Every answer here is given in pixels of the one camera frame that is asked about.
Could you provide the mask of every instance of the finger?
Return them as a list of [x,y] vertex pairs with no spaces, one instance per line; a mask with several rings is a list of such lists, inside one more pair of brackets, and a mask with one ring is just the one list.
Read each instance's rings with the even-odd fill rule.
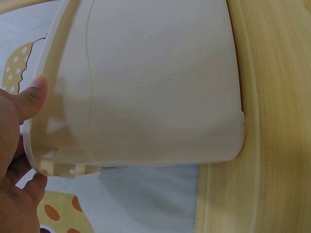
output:
[[44,175],[36,173],[31,181],[28,181],[24,187],[37,207],[44,196],[45,187],[47,186],[48,178]]
[[14,154],[13,160],[16,160],[17,158],[19,158],[20,156],[25,154],[25,149],[24,149],[24,141],[23,141],[23,136],[20,135],[19,136],[19,141],[18,141],[18,145],[16,148],[16,152]]
[[39,75],[26,90],[18,95],[10,95],[9,98],[16,107],[20,124],[39,112],[43,106],[47,91],[47,80],[44,75]]
[[5,177],[8,178],[13,185],[15,185],[21,178],[24,177],[24,175],[26,175],[28,171],[30,171],[30,169],[31,166],[26,155],[24,154],[9,165]]

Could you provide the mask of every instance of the white plastic container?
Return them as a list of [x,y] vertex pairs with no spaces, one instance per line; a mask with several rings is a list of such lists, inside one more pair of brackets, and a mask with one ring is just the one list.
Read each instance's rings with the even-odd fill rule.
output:
[[228,161],[244,137],[225,0],[64,0],[24,124],[32,166],[72,177],[101,166]]

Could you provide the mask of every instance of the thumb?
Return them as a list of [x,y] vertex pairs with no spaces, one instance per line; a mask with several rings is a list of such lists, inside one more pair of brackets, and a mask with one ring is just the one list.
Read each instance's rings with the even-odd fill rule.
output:
[[19,123],[34,117],[42,108],[48,91],[44,75],[37,76],[29,87],[18,95],[11,95],[10,100],[16,107]]

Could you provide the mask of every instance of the polka dot pattern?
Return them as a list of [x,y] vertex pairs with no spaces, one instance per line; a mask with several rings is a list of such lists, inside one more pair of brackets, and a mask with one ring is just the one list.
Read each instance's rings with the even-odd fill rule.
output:
[[50,219],[52,219],[54,221],[59,221],[59,219],[60,219],[59,213],[52,206],[45,205],[44,210]]
[[19,83],[22,80],[22,72],[26,69],[26,61],[30,55],[33,43],[25,44],[16,49],[5,64],[2,87],[11,94],[19,92]]
[[83,213],[82,208],[80,206],[80,203],[78,201],[78,198],[76,196],[73,197],[72,199],[72,206],[77,210]]
[[80,233],[78,230],[74,229],[74,228],[70,228],[67,233]]
[[27,50],[28,50],[27,46],[23,47],[22,53],[25,54]]

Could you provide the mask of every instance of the orange dot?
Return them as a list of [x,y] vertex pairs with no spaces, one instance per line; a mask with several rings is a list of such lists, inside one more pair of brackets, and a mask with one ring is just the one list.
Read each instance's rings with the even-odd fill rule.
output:
[[74,229],[74,228],[70,228],[67,233],[80,233],[78,230]]
[[50,217],[50,219],[52,219],[54,221],[58,221],[60,219],[60,216],[59,216],[57,210],[55,210],[50,205],[45,205],[44,210],[47,213],[47,215]]
[[73,197],[71,203],[72,203],[73,207],[74,207],[77,211],[83,212],[83,211],[82,211],[82,208],[81,208],[81,206],[80,206],[80,203],[79,203],[79,201],[78,201],[77,196],[74,196],[74,197]]

